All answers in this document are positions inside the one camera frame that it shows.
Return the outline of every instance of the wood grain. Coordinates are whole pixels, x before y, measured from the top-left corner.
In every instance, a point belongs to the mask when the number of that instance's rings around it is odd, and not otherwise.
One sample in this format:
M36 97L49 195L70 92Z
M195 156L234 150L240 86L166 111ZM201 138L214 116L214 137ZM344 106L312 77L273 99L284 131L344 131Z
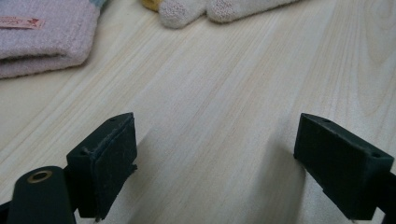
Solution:
M332 119L396 156L396 4L304 0L169 30L138 1L109 1L83 66L0 80L0 203L129 111L139 170L103 223L349 223L292 157L298 120Z

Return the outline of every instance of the folded cuff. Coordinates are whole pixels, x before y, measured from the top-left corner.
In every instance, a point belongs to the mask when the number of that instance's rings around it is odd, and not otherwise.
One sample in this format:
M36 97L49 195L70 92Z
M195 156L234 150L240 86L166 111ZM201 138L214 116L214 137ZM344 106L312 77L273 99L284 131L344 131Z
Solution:
M0 16L44 20L39 30L0 28L0 78L82 64L106 0L0 0Z

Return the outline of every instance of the wooden table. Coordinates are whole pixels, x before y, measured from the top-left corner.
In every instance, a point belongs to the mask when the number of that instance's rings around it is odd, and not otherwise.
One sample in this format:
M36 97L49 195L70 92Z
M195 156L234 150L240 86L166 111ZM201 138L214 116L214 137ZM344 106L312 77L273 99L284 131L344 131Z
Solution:
M109 1L82 66L0 80L0 203L130 111L139 169L102 223L349 223L292 157L299 117L396 156L396 4L305 0L170 30Z

